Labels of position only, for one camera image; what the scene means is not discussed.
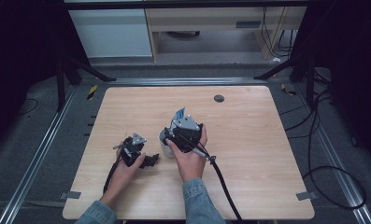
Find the white cup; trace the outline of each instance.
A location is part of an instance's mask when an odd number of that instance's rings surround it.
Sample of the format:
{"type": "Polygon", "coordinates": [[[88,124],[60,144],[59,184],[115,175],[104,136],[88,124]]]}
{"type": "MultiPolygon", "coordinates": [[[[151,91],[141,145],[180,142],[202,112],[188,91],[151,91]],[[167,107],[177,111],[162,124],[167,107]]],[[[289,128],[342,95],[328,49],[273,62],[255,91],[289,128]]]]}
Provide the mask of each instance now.
{"type": "Polygon", "coordinates": [[[164,129],[159,133],[159,142],[161,143],[162,151],[166,157],[174,157],[173,152],[171,151],[170,147],[164,144],[164,129]]]}

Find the blue denim jacket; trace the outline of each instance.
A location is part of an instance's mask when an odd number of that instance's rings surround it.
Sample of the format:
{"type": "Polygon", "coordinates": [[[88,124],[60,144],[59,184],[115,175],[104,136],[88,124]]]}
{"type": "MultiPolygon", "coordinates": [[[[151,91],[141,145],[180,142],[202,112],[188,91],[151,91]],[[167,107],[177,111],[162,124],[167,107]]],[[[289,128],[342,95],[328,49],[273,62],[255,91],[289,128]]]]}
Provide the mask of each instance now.
{"type": "MultiPolygon", "coordinates": [[[[201,178],[188,180],[182,186],[185,200],[186,223],[226,223],[212,204],[201,178]]],[[[100,201],[95,201],[76,223],[111,224],[116,213],[100,201]]]]}

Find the black electronic device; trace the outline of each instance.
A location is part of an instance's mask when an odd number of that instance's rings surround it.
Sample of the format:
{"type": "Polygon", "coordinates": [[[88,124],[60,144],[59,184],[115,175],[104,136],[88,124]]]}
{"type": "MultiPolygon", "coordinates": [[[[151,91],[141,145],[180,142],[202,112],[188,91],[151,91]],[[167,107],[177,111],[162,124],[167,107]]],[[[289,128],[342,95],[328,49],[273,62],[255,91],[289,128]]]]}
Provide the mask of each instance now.
{"type": "Polygon", "coordinates": [[[190,152],[200,141],[202,137],[203,123],[197,124],[193,118],[188,115],[181,119],[173,119],[171,127],[164,128],[165,138],[174,142],[182,152],[190,152]]]}
{"type": "MultiPolygon", "coordinates": [[[[123,143],[116,147],[121,150],[120,157],[127,166],[133,165],[136,159],[141,155],[141,150],[147,139],[143,138],[137,133],[133,133],[133,137],[127,137],[123,143]]],[[[143,169],[145,166],[154,166],[155,162],[159,159],[159,154],[153,156],[146,156],[139,168],[143,169]]]]}

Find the hand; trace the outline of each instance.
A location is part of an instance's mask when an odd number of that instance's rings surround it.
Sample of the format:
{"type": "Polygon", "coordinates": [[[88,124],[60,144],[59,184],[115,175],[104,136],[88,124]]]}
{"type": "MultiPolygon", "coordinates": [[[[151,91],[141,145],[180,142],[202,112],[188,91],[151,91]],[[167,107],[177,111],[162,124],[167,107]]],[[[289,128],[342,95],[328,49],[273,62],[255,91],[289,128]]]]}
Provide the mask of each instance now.
{"type": "MultiPolygon", "coordinates": [[[[177,145],[169,139],[166,139],[165,142],[170,147],[171,151],[174,154],[174,157],[176,158],[179,175],[181,176],[183,182],[186,182],[187,180],[193,178],[202,178],[203,170],[205,169],[206,165],[206,158],[197,155],[193,151],[187,153],[181,152],[177,145]]],[[[200,144],[205,146],[206,143],[206,126],[203,125],[199,146],[200,144]]]]}
{"type": "MultiPolygon", "coordinates": [[[[119,156],[120,149],[116,151],[116,156],[119,156]]],[[[115,172],[111,177],[111,181],[107,191],[101,197],[100,202],[108,205],[112,210],[116,211],[116,204],[119,195],[126,189],[130,181],[133,179],[139,166],[145,159],[145,153],[142,153],[133,165],[128,167],[124,161],[120,161],[115,172]]]]}

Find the light wood tabletop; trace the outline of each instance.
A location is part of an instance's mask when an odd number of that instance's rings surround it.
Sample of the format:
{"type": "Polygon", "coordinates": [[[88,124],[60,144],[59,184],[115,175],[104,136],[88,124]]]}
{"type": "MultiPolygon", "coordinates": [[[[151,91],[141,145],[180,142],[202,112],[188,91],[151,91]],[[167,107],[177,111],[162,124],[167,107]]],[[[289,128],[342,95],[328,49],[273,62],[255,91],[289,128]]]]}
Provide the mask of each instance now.
{"type": "MultiPolygon", "coordinates": [[[[207,128],[207,150],[217,156],[226,185],[243,219],[310,219],[306,191],[270,90],[265,86],[191,86],[109,88],[101,104],[63,215],[79,218],[103,194],[115,150],[133,132],[147,139],[143,152],[160,153],[154,167],[139,169],[118,201],[118,219],[185,219],[182,180],[173,158],[167,158],[159,132],[185,107],[207,128]],[[224,97],[222,103],[214,96],[224,97]]],[[[214,168],[206,164],[203,181],[222,216],[235,214],[214,168]]]]}

